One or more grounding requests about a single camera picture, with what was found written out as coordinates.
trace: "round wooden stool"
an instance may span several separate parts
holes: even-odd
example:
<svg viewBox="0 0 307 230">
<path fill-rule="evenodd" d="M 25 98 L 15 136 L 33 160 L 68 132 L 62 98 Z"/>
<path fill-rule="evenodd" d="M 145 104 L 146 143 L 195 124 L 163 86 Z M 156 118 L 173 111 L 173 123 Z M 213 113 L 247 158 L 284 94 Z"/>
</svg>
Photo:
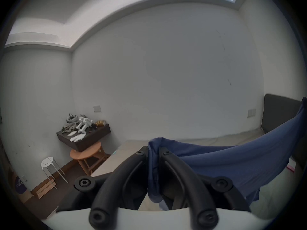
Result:
<svg viewBox="0 0 307 230">
<path fill-rule="evenodd" d="M 104 150 L 101 146 L 101 142 L 98 141 L 94 145 L 91 145 L 89 148 L 85 149 L 82 152 L 76 151 L 75 149 L 72 149 L 70 151 L 70 157 L 72 159 L 78 160 L 80 166 L 84 170 L 84 172 L 87 175 L 91 175 L 93 173 L 93 169 L 103 160 L 106 159 Z M 91 167 L 88 165 L 86 159 L 89 157 L 95 157 L 98 159 L 96 163 L 94 163 Z"/>
</svg>

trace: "dark gray headboard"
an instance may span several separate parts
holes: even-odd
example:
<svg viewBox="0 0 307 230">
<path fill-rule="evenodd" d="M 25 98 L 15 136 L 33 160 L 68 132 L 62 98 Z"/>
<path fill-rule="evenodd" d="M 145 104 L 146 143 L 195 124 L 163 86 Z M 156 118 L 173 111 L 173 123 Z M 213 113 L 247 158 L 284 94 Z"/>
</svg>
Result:
<svg viewBox="0 0 307 230">
<path fill-rule="evenodd" d="M 279 125 L 295 117 L 300 101 L 287 97 L 266 94 L 264 96 L 264 107 L 261 128 L 264 132 L 270 132 Z M 304 169 L 307 160 L 307 136 L 305 135 L 298 143 L 292 154 L 295 161 Z"/>
</svg>

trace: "white wall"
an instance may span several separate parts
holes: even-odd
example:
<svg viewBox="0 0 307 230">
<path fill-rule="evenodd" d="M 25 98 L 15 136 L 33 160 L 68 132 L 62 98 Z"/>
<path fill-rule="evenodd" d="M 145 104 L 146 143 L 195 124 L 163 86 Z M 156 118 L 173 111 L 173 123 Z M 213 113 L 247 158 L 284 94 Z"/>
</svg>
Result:
<svg viewBox="0 0 307 230">
<path fill-rule="evenodd" d="M 43 159 L 53 156 L 59 166 L 71 160 L 70 149 L 56 136 L 68 114 L 75 113 L 71 53 L 43 49 L 6 53 L 0 65 L 0 107 L 4 148 L 31 190 L 46 179 L 40 167 Z"/>
<path fill-rule="evenodd" d="M 272 0 L 246 0 L 239 10 L 259 51 L 265 94 L 301 100 L 307 74 L 297 39 Z"/>
<path fill-rule="evenodd" d="M 234 134 L 262 117 L 253 38 L 237 11 L 208 4 L 157 6 L 105 27 L 73 53 L 72 86 L 77 113 L 110 124 L 109 149 Z"/>
</svg>

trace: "wooden floor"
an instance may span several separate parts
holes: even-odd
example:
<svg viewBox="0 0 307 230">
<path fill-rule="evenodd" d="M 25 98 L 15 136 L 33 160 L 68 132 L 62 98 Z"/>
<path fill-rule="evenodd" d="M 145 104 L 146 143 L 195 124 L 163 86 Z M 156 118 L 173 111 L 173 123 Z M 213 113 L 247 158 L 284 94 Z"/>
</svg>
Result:
<svg viewBox="0 0 307 230">
<path fill-rule="evenodd" d="M 87 161 L 91 166 L 97 161 L 97 159 L 89 158 Z M 75 164 L 65 172 L 64 177 L 68 181 L 68 184 L 63 180 L 62 177 L 59 176 L 55 179 L 57 189 L 52 188 L 40 199 L 38 199 L 36 195 L 31 197 L 27 202 L 25 202 L 25 206 L 37 218 L 46 219 L 50 213 L 59 205 L 63 197 L 71 190 L 75 179 L 82 175 L 86 175 L 85 172 L 78 163 Z"/>
</svg>

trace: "white metal stool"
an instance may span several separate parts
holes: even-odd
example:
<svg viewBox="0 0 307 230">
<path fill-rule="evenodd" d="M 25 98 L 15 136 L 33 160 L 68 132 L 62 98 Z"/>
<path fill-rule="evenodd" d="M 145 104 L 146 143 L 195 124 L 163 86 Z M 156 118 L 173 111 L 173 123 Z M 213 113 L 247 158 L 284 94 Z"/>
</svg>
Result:
<svg viewBox="0 0 307 230">
<path fill-rule="evenodd" d="M 52 164 L 53 167 L 56 169 L 56 171 L 59 173 L 59 175 L 64 179 L 64 181 L 66 181 L 66 179 L 63 177 L 63 175 L 62 175 L 62 174 L 58 171 L 58 169 L 54 166 L 53 161 L 56 163 L 56 166 L 59 167 L 58 163 L 54 160 L 53 157 L 48 157 L 48 158 L 44 159 L 44 160 L 42 161 L 42 163 L 40 164 L 41 169 L 44 171 L 44 168 L 47 168 L 47 170 L 48 170 L 49 173 L 51 174 L 50 170 L 48 169 L 48 166 L 49 166 L 50 164 Z M 56 186 L 51 182 L 51 180 L 50 180 L 50 178 L 49 178 L 49 176 L 47 175 L 46 172 L 45 172 L 45 174 L 46 174 L 48 180 L 50 181 L 50 183 L 51 183 L 51 184 L 55 187 L 55 189 L 56 189 Z"/>
</svg>

